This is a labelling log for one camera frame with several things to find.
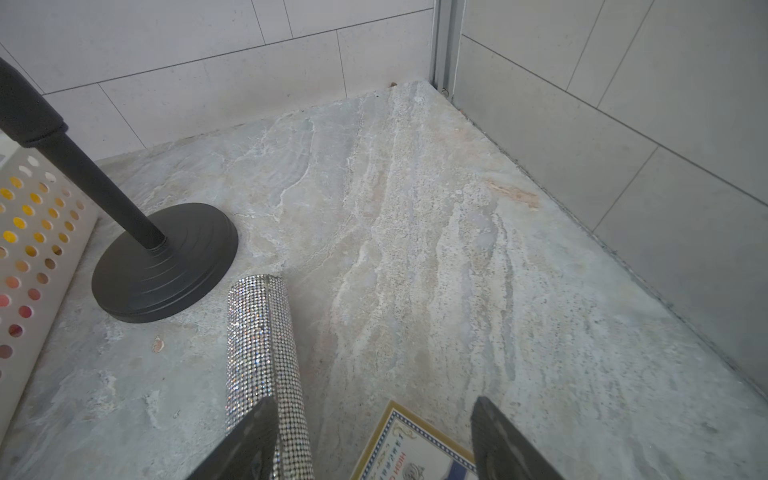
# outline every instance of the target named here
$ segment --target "black pole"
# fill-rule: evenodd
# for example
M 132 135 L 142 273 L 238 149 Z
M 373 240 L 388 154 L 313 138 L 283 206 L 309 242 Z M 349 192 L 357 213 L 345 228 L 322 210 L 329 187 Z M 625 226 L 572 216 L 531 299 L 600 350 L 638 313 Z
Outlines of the black pole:
M 179 313 L 210 292 L 237 253 L 237 228 L 206 204 L 167 207 L 146 217 L 67 136 L 67 124 L 0 58 L 0 130 L 37 148 L 125 229 L 94 268 L 91 290 L 116 319 L 146 323 Z
M 154 250 L 165 235 L 67 136 L 56 110 L 0 58 L 0 130 L 22 147 L 37 148 L 138 243 Z
M 66 134 L 55 135 L 38 144 L 37 149 L 141 246 L 154 250 L 163 244 L 163 232 L 141 213 L 70 137 Z

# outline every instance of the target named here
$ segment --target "stone floor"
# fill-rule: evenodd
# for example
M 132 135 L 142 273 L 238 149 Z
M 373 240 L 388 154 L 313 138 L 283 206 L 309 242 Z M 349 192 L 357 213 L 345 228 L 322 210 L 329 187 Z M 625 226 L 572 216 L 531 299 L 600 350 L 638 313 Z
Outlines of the stone floor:
M 226 294 L 252 273 L 288 283 L 320 479 L 391 398 L 469 446 L 478 395 L 569 480 L 768 478 L 763 399 L 426 83 L 103 165 L 147 212 L 221 208 L 240 250 L 194 307 L 120 323 L 90 293 L 101 218 L 3 478 L 184 478 L 224 434 Z

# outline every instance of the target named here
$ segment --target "gray wall tile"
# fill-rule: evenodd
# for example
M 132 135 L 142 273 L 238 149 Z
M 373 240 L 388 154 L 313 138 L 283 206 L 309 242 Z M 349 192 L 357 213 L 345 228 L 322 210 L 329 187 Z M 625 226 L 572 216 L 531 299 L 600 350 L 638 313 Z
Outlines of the gray wall tile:
M 64 117 L 69 136 L 93 160 L 144 149 L 98 85 L 48 94 L 45 100 Z
M 652 0 L 605 0 L 568 91 L 596 107 Z
M 589 228 L 656 147 L 467 38 L 453 100 Z
M 468 0 L 462 32 L 561 88 L 603 0 Z
M 293 36 L 432 8 L 434 0 L 285 0 Z
M 334 31 L 102 86 L 147 147 L 345 96 Z
M 433 16 L 430 9 L 340 29 L 347 95 L 428 80 Z
M 250 0 L 0 3 L 0 43 L 46 92 L 263 44 Z
M 595 233 L 768 388 L 768 207 L 659 148 Z
M 768 201 L 768 3 L 656 0 L 600 109 Z
M 253 8 L 266 43 L 293 38 L 283 0 L 253 0 Z

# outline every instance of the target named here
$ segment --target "white laundry basket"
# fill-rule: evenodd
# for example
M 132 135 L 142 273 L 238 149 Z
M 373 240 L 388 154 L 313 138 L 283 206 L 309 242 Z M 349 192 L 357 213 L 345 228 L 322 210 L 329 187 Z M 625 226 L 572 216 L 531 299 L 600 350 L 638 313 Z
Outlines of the white laundry basket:
M 0 133 L 0 441 L 97 215 L 39 152 Z

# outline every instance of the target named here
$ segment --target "framed certificate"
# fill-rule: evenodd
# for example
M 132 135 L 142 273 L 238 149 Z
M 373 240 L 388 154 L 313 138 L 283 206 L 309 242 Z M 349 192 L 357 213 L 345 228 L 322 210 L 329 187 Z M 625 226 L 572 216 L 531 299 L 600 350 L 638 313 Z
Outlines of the framed certificate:
M 475 457 L 390 400 L 351 480 L 477 480 Z

